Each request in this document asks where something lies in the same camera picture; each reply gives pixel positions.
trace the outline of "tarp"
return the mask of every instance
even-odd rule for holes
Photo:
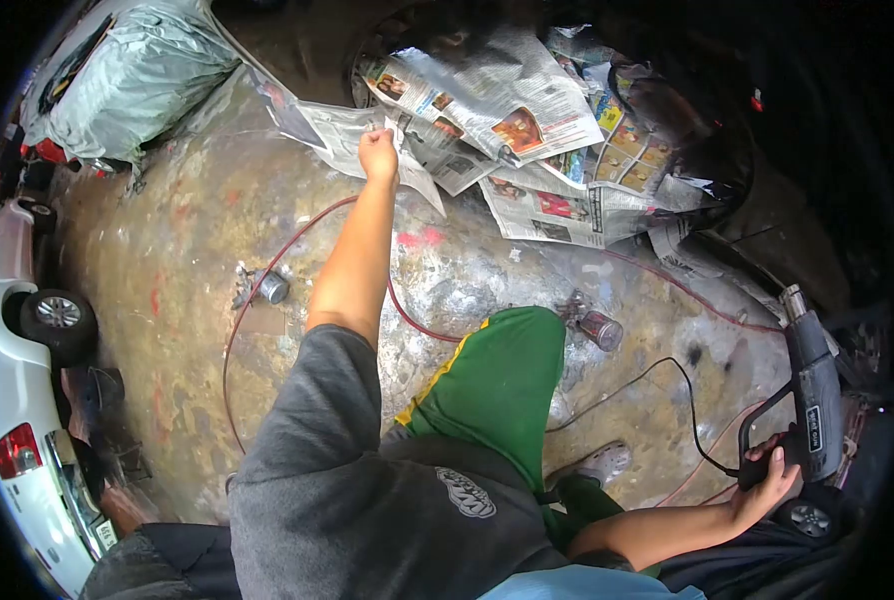
[[[115,16],[49,112],[40,114],[42,94],[24,98],[24,143],[50,138],[69,159],[117,159],[139,173],[141,144],[168,130],[238,64],[197,3],[134,6]]]

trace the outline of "yellow stripe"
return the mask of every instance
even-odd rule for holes
[[[490,318],[487,317],[483,321],[483,323],[480,324],[480,329],[478,329],[477,331],[485,330],[489,324],[490,324]],[[424,389],[421,390],[420,393],[418,393],[416,396],[414,396],[413,398],[410,399],[410,403],[407,405],[407,407],[404,410],[402,410],[399,414],[397,414],[396,416],[393,417],[394,421],[396,421],[397,423],[399,423],[402,426],[406,426],[408,423],[410,423],[410,421],[412,421],[412,414],[413,414],[414,407],[416,407],[418,404],[423,402],[424,399],[427,397],[427,395],[430,393],[430,390],[433,389],[433,386],[436,385],[437,380],[439,380],[443,374],[446,374],[447,372],[450,371],[451,367],[453,366],[453,361],[456,360],[456,357],[459,356],[460,352],[463,350],[463,345],[467,342],[467,338],[474,335],[474,333],[468,333],[467,335],[463,336],[463,339],[460,340],[460,344],[457,345],[456,351],[453,353],[453,356],[451,357],[451,359],[449,361],[447,361],[446,363],[444,363],[443,365],[441,365],[440,368],[437,369],[437,372],[434,373],[433,377],[430,378],[427,386],[424,387]]]

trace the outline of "heat gun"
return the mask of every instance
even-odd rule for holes
[[[743,454],[750,450],[750,426],[780,399],[793,392],[796,424],[781,434],[788,464],[800,464],[804,483],[819,481],[833,474],[840,464],[843,421],[840,416],[840,383],[837,367],[824,337],[823,327],[813,310],[808,310],[798,285],[780,294],[780,302],[789,324],[784,328],[790,359],[790,380],[741,423],[738,433],[740,468],[734,474],[737,485],[749,490],[766,477],[769,454],[750,461]]]

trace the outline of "hoodie logo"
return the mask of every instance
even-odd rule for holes
[[[487,519],[497,512],[497,507],[487,492],[477,486],[469,477],[461,475],[452,468],[435,466],[434,470],[437,471],[437,479],[447,486],[450,501],[462,515],[474,519]]]

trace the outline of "forearm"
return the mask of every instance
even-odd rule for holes
[[[333,323],[354,330],[377,349],[390,270],[394,187],[367,181],[320,270],[308,306],[307,330]]]
[[[607,548],[639,571],[666,558],[723,544],[741,531],[726,503],[630,510],[582,529],[571,542],[568,558]]]

